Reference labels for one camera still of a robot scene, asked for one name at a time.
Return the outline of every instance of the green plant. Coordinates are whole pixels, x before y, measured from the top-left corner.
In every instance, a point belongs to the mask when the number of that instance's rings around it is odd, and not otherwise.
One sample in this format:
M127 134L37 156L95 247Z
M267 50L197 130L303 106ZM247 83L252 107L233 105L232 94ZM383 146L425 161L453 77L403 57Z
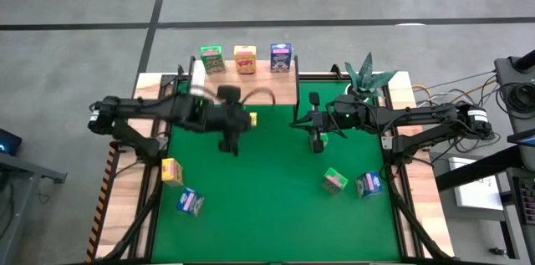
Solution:
M348 71L349 77L351 78L353 91L362 98L382 97L383 95L377 89L387 85L392 77L394 77L395 73L397 73L396 70L394 72L384 72L372 75L374 72L374 65L371 58L371 52L366 56L358 74L349 63L345 63L345 69Z

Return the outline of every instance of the gray floor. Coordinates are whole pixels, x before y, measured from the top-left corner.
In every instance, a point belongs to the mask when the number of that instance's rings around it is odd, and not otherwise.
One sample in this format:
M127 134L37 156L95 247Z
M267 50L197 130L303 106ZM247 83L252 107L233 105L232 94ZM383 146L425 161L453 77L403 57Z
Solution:
M147 23L154 1L0 0L0 24ZM532 16L535 0L164 0L160 21ZM69 173L62 186L42 185L52 199L40 205L35 198L18 263L83 261L109 141L87 130L87 107L107 94L131 94L145 35L145 30L0 32L0 128L24 138L22 158ZM174 72L207 44L221 44L226 58L235 44L255 44L259 58L266 58L273 42L293 43L302 71L344 61L359 65L371 51L376 70L407 70L413 84L433 85L489 71L495 58L527 53L535 48L535 24L159 30L147 71ZM471 89L488 77L455 87ZM510 134L493 99L486 107L495 131ZM489 155L506 146L502 140L474 153ZM486 252L502 245L494 222L448 218L448 227L463 260L527 263L525 252L518 262ZM487 227L494 240L482 242Z

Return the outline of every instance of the green mat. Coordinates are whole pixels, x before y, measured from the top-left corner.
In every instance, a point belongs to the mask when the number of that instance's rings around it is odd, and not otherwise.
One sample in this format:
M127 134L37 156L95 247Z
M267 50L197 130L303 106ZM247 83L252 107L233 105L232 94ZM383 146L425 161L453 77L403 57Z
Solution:
M319 92L327 103L345 85L302 83L299 115L310 109L308 92ZM354 182L382 166L377 136L332 134L317 155L306 132L288 127L291 106L247 110L258 112L258 126L242 135L238 157L217 149L219 134L173 130L170 157L205 201L191 217L175 209L183 188L164 185L153 262L399 260L386 189L359 199ZM349 178L336 196L322 187L330 166Z

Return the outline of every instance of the small box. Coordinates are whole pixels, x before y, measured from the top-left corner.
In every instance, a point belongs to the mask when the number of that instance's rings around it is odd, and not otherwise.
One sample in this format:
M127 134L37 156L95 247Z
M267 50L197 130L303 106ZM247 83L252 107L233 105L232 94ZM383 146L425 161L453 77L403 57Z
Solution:
M360 198L376 195L383 191L377 171L366 172L360 177L357 177L356 181Z
M343 177L335 169L329 168L324 175L324 188L331 194L340 193L348 184L348 179Z
M227 72L221 46L201 47L201 60L207 74L224 74Z
M204 196L190 188L186 188L176 205L176 210L196 217L199 214L203 202Z
M290 71L292 61L292 44L272 43L271 45L271 72L287 73Z
M169 186L183 186L182 166L175 159L161 160L161 181Z
M234 46L234 61L239 74L254 74L257 70L257 47Z

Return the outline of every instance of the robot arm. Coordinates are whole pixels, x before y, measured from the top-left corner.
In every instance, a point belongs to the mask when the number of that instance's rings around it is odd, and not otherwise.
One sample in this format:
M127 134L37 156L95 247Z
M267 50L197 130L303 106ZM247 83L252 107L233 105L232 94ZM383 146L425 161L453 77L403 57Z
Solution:
M343 130L348 129L383 135L390 127L438 124L417 135L381 138L388 159L403 159L404 163L410 162L407 157L413 156L420 148L431 147L458 136L482 140L494 138L487 113L473 105L446 103L432 107L390 110L366 104L351 94L341 94L326 104L326 111L319 111L318 94L310 93L309 99L313 109L290 126L309 133L316 153L323 151L322 134L334 132L347 138Z
M159 119L184 130L194 132L222 132L219 150L237 155L240 134L252 127L249 112L239 102L241 91L237 87L220 86L215 99L193 94L176 93L163 99L120 99L107 96L94 103L88 128L99 135L112 135L135 148L136 154L147 164L156 166L159 161L160 142L145 138L130 127L127 119Z

